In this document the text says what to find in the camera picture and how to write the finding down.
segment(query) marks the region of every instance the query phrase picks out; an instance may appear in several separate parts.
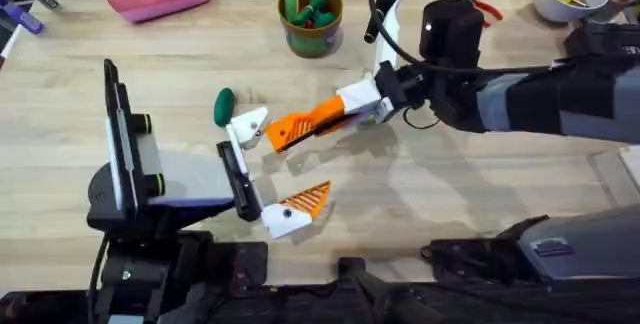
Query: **orange finger pad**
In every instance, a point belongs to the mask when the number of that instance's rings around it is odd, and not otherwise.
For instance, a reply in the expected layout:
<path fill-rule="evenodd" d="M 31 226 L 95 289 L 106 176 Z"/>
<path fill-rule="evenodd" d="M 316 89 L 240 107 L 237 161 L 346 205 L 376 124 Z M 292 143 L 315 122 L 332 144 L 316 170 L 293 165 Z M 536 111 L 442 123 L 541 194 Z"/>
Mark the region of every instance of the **orange finger pad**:
<path fill-rule="evenodd" d="M 344 115 L 344 104 L 339 96 L 327 100 L 318 105 L 310 113 L 289 114 L 286 117 L 272 123 L 265 129 L 265 133 L 276 152 L 281 152 L 284 147 L 301 136 L 308 134 L 318 125 Z"/>
<path fill-rule="evenodd" d="M 316 185 L 313 188 L 309 188 L 296 195 L 292 195 L 286 199 L 279 201 L 278 203 L 291 207 L 296 210 L 309 213 L 312 218 L 322 210 L 324 203 L 329 197 L 329 187 L 331 181 L 326 181 L 322 184 Z"/>

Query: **green toy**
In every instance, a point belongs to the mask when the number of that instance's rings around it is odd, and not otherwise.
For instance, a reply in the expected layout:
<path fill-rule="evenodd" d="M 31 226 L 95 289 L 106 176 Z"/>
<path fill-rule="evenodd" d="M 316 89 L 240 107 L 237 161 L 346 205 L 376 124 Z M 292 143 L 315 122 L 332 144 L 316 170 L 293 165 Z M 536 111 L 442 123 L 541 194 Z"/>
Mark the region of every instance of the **green toy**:
<path fill-rule="evenodd" d="M 284 17 L 289 23 L 300 10 L 300 0 L 284 0 Z"/>
<path fill-rule="evenodd" d="M 305 6 L 298 14 L 295 15 L 293 20 L 289 22 L 295 26 L 302 27 L 307 20 L 311 19 L 314 11 L 319 11 L 325 6 L 327 0 L 310 0 L 309 4 Z"/>
<path fill-rule="evenodd" d="M 213 105 L 213 121 L 219 127 L 224 127 L 231 121 L 233 107 L 236 105 L 236 97 L 229 88 L 224 88 L 218 94 Z"/>
<path fill-rule="evenodd" d="M 333 15 L 332 12 L 320 12 L 320 11 L 315 11 L 313 12 L 313 28 L 314 29 L 318 29 L 318 28 L 322 28 L 325 25 L 329 25 L 331 23 L 333 23 L 334 20 L 336 20 L 336 16 Z"/>

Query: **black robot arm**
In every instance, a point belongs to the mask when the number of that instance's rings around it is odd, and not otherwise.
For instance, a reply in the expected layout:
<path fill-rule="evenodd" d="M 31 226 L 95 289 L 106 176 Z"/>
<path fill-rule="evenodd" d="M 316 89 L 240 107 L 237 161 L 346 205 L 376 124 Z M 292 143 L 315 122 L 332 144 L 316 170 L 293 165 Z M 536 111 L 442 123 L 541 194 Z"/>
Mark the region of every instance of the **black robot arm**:
<path fill-rule="evenodd" d="M 465 131 L 640 143 L 638 64 L 632 56 L 578 58 L 547 73 L 448 85 L 444 95 L 431 92 L 430 107 L 445 124 Z"/>

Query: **pliers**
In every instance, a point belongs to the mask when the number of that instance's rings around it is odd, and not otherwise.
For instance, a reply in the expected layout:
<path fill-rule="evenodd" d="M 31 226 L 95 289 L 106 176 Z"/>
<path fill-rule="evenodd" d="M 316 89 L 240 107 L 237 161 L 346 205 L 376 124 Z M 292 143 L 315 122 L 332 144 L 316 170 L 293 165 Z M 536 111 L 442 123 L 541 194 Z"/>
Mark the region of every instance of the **pliers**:
<path fill-rule="evenodd" d="M 500 13 L 500 11 L 494 8 L 493 6 L 487 3 L 481 2 L 479 0 L 468 0 L 468 1 L 470 1 L 471 4 L 473 4 L 474 8 L 480 10 L 480 12 L 482 12 L 483 15 L 486 15 L 485 13 L 489 13 L 497 20 L 502 20 L 502 13 Z M 489 25 L 490 25 L 489 22 L 486 20 L 482 23 L 482 26 L 485 28 L 488 28 Z"/>

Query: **cable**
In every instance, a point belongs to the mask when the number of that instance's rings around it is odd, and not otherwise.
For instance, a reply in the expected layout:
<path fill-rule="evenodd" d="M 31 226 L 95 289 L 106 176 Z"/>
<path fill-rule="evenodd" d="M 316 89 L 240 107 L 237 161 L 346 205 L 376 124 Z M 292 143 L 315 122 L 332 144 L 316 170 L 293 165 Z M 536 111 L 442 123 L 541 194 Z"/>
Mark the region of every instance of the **cable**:
<path fill-rule="evenodd" d="M 564 317 L 568 319 L 580 320 L 583 322 L 594 323 L 594 324 L 605 324 L 605 323 L 612 324 L 610 320 L 593 318 L 593 317 L 589 317 L 573 311 L 565 311 L 565 310 L 548 308 L 548 307 L 539 307 L 539 306 L 532 306 L 532 305 L 527 305 L 522 303 L 507 302 L 500 299 L 491 298 L 487 295 L 475 293 L 471 290 L 454 288 L 454 287 L 450 287 L 448 285 L 442 285 L 439 283 L 420 283 L 420 284 L 412 285 L 412 287 L 414 288 L 420 287 L 420 286 L 430 287 L 430 288 L 441 290 L 441 291 L 453 292 L 462 296 L 475 298 L 480 301 L 484 301 L 494 305 L 499 305 L 499 306 L 502 306 L 511 310 L 516 310 L 516 311 L 520 310 L 520 311 L 541 313 L 541 314 L 547 314 L 547 315 L 556 316 L 556 317 Z"/>
<path fill-rule="evenodd" d="M 549 66 L 533 66 L 533 67 L 520 67 L 520 68 L 510 68 L 510 69 L 479 69 L 479 68 L 476 68 L 476 69 L 460 69 L 460 68 L 443 67 L 443 66 L 437 66 L 437 65 L 429 64 L 429 63 L 426 63 L 424 61 L 416 59 L 411 54 L 409 54 L 406 51 L 404 51 L 398 45 L 398 43 L 396 43 L 391 38 L 391 36 L 387 32 L 387 29 L 385 29 L 385 27 L 384 27 L 384 25 L 382 23 L 382 17 L 380 16 L 380 14 L 378 13 L 378 11 L 376 9 L 375 0 L 369 0 L 369 11 L 371 12 L 371 17 L 373 18 L 373 21 L 376 23 L 376 26 L 378 27 L 378 32 L 380 33 L 380 35 L 382 35 L 382 37 L 389 44 L 389 46 L 402 59 L 406 60 L 407 62 L 409 62 L 411 64 L 415 64 L 415 65 L 421 67 L 424 70 L 431 70 L 431 71 L 435 71 L 435 72 L 449 73 L 449 74 L 467 74 L 467 75 L 469 75 L 469 74 L 473 74 L 473 75 L 479 75 L 479 74 L 502 75 L 502 74 L 523 74 L 523 73 L 532 74 L 532 73 L 546 72 L 546 71 L 550 70 Z"/>
<path fill-rule="evenodd" d="M 418 130 L 431 129 L 434 126 L 438 125 L 438 123 L 440 123 L 440 119 L 438 119 L 438 120 L 436 120 L 435 122 L 433 122 L 433 123 L 431 123 L 429 125 L 425 125 L 425 126 L 421 126 L 421 127 L 419 127 L 417 125 L 414 125 L 407 118 L 407 113 L 409 112 L 409 109 L 411 109 L 411 107 L 404 108 L 404 111 L 402 112 L 402 119 L 404 120 L 405 123 L 407 123 L 408 126 L 412 127 L 413 129 L 418 129 Z"/>
<path fill-rule="evenodd" d="M 231 296 L 229 295 L 229 291 L 227 289 L 224 289 L 222 292 L 220 292 L 220 294 L 218 294 L 216 301 L 207 310 L 207 313 L 205 314 L 204 318 L 201 318 L 202 320 L 198 321 L 198 323 L 202 323 L 202 324 L 209 323 L 213 319 L 213 317 L 216 315 L 216 313 L 225 304 L 227 304 L 230 299 L 231 299 Z"/>
<path fill-rule="evenodd" d="M 317 289 L 304 288 L 303 293 L 307 293 L 312 295 L 318 299 L 326 299 L 329 298 L 333 293 L 338 289 L 338 281 L 334 280 L 331 283 L 327 283 L 321 287 L 324 291 L 319 291 Z"/>
<path fill-rule="evenodd" d="M 98 286 L 98 274 L 100 273 L 100 264 L 102 264 L 102 259 L 104 258 L 104 253 L 107 249 L 107 235 L 102 236 L 102 241 L 100 242 L 100 248 L 98 249 L 98 254 L 96 255 L 96 261 L 93 263 L 93 269 L 91 270 L 91 279 L 89 280 L 89 290 L 87 291 L 87 317 L 88 323 L 93 324 L 93 305 L 96 301 L 96 287 Z"/>

